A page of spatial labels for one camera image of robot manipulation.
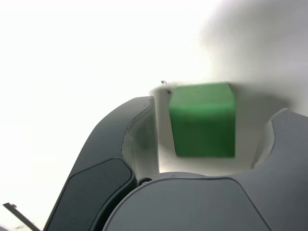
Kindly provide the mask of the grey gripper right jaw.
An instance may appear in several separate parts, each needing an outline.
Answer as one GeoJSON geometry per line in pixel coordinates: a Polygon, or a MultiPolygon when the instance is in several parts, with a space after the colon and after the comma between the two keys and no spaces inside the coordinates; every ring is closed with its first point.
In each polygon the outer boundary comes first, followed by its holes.
{"type": "Polygon", "coordinates": [[[305,231],[308,118],[284,110],[269,122],[273,146],[253,169],[223,177],[171,173],[130,192],[106,231],[305,231]]]}

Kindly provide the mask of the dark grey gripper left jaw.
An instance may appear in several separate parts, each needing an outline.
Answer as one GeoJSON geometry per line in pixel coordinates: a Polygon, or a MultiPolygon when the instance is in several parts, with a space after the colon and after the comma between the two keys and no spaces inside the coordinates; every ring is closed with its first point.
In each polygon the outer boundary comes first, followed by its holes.
{"type": "Polygon", "coordinates": [[[154,97],[137,97],[114,109],[93,129],[44,229],[101,231],[139,180],[158,170],[154,97]]]}

